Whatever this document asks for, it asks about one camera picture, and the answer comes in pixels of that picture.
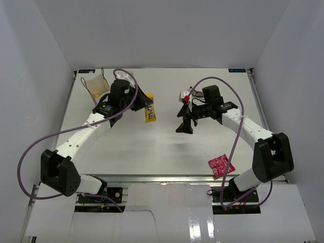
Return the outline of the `yellow M&M's packet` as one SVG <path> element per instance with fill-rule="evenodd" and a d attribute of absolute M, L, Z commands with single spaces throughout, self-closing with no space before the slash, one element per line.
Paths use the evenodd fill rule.
<path fill-rule="evenodd" d="M 148 98 L 152 100 L 152 103 L 145 107 L 145 122 L 154 122 L 156 121 L 156 114 L 154 108 L 154 95 L 153 94 L 146 94 Z"/>

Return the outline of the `white coffee paper bag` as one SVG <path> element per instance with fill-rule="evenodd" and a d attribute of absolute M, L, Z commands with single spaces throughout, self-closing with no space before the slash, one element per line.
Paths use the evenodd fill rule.
<path fill-rule="evenodd" d="M 78 73 L 80 74 L 80 81 L 83 87 L 87 90 L 91 99 L 93 100 L 94 104 L 98 104 L 99 98 L 103 95 L 107 94 L 110 91 L 110 85 L 104 75 L 104 68 L 101 67 L 100 71 L 96 70 L 95 73 Z M 86 79 L 84 75 L 89 74 L 93 75 L 96 74 L 91 79 Z"/>

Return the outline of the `red candy packet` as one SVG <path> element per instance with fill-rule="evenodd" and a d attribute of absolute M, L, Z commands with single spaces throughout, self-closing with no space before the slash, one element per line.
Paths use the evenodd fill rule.
<path fill-rule="evenodd" d="M 227 164 L 228 158 L 225 154 L 208 161 L 208 165 L 216 178 L 224 176 Z"/>

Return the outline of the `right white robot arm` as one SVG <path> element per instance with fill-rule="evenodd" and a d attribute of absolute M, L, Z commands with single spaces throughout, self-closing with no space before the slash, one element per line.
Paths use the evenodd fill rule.
<path fill-rule="evenodd" d="M 275 134 L 243 117 L 237 105 L 231 101 L 224 102 L 216 85 L 203 88 L 202 93 L 204 101 L 201 105 L 194 104 L 194 97 L 189 91 L 180 93 L 179 100 L 183 106 L 177 116 L 183 122 L 176 132 L 192 134 L 192 126 L 196 126 L 199 119 L 212 118 L 234 131 L 250 145 L 253 150 L 252 167 L 232 178 L 225 188 L 233 201 L 242 201 L 251 188 L 294 169 L 291 146 L 286 134 Z"/>

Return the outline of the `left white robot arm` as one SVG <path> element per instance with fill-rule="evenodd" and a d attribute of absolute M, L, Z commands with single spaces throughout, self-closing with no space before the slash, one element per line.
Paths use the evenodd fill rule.
<path fill-rule="evenodd" d="M 116 79 L 89 115 L 84 128 L 55 150 L 47 149 L 42 153 L 41 182 L 66 197 L 78 192 L 89 193 L 96 202 L 105 200 L 107 183 L 93 175 L 78 172 L 77 164 L 92 145 L 122 118 L 122 110 L 138 111 L 152 103 L 153 100 L 140 88 L 135 88 L 127 80 Z"/>

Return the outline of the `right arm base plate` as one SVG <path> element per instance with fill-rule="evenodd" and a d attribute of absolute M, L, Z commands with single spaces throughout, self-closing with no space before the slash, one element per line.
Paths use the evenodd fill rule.
<path fill-rule="evenodd" d="M 213 215 L 243 215 L 243 214 L 260 214 L 261 209 L 258 205 L 259 197 L 256 190 L 244 197 L 240 201 L 229 207 L 223 207 L 220 204 L 221 187 L 211 187 L 207 195 L 211 197 Z"/>

